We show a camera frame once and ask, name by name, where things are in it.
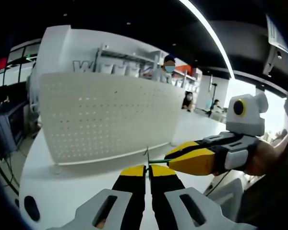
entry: white pegboard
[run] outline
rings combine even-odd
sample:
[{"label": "white pegboard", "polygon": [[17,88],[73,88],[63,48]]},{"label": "white pegboard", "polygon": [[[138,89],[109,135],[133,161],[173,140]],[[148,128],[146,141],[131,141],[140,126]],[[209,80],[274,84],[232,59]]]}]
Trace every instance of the white pegboard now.
[{"label": "white pegboard", "polygon": [[170,142],[184,98],[181,88],[113,74],[40,79],[43,129],[57,164],[113,159]]}]

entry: face mask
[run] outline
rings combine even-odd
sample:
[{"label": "face mask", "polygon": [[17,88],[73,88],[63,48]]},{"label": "face mask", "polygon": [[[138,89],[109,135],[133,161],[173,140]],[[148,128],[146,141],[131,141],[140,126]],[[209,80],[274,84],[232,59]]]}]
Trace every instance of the face mask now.
[{"label": "face mask", "polygon": [[173,72],[175,69],[175,66],[165,66],[165,69],[167,72]]}]

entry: ceiling light strip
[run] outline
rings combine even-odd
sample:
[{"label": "ceiling light strip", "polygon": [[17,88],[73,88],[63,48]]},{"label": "ceiling light strip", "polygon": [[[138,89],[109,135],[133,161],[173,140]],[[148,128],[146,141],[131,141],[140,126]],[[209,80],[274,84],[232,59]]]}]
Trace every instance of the ceiling light strip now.
[{"label": "ceiling light strip", "polygon": [[210,34],[210,36],[212,37],[212,39],[216,43],[216,46],[218,47],[218,49],[220,50],[220,52],[223,56],[223,59],[227,65],[227,68],[228,68],[228,71],[229,71],[231,78],[235,79],[234,71],[232,70],[232,67],[231,67],[229,58],[225,52],[225,49],[223,48],[220,39],[217,37],[216,33],[212,29],[212,27],[209,24],[209,22],[207,21],[207,19],[205,19],[205,17],[202,15],[202,13],[199,12],[199,10],[189,0],[179,0],[179,1],[182,4],[184,4],[185,7],[187,7],[195,15],[195,17],[197,17],[197,19],[202,23],[202,25],[208,31],[208,33]]}]

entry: white table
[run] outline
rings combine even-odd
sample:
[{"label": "white table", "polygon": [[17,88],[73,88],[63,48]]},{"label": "white table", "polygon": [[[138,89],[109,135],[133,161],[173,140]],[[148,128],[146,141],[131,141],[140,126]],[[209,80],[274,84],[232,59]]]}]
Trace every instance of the white table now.
[{"label": "white table", "polygon": [[[224,130],[225,124],[182,110],[172,143],[202,139]],[[162,159],[173,148],[168,144],[150,150],[150,158]],[[61,166],[61,173],[56,174],[56,166],[41,129],[28,153],[21,176],[21,215],[33,229],[60,227],[74,218],[77,207],[85,201],[104,188],[111,189],[123,169],[140,164],[147,165],[147,156],[138,153],[108,161]],[[200,192],[204,192],[213,179],[213,175],[192,176],[180,172],[177,175],[185,187],[194,187]],[[28,195],[36,200],[41,215],[39,222],[32,221],[24,209],[24,197]],[[147,179],[142,230],[158,229],[151,201]]]}]

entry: black ceiling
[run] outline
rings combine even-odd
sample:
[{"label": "black ceiling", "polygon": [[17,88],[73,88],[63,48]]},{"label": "black ceiling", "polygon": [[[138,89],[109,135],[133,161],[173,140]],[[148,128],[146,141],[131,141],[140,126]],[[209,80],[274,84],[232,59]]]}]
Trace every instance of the black ceiling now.
[{"label": "black ceiling", "polygon": [[[288,54],[285,52],[270,72],[272,77],[263,74],[270,50],[267,23],[265,12],[253,1],[192,2],[210,21],[234,70],[266,79],[285,90],[288,88]],[[32,4],[27,3],[17,10],[13,8],[6,15],[12,23],[5,27],[4,33],[14,32],[13,46],[41,38],[48,26],[70,24],[72,28],[107,31],[138,39],[194,67],[226,68],[208,32],[178,0],[44,0]],[[216,75],[228,78],[228,74]]]}]

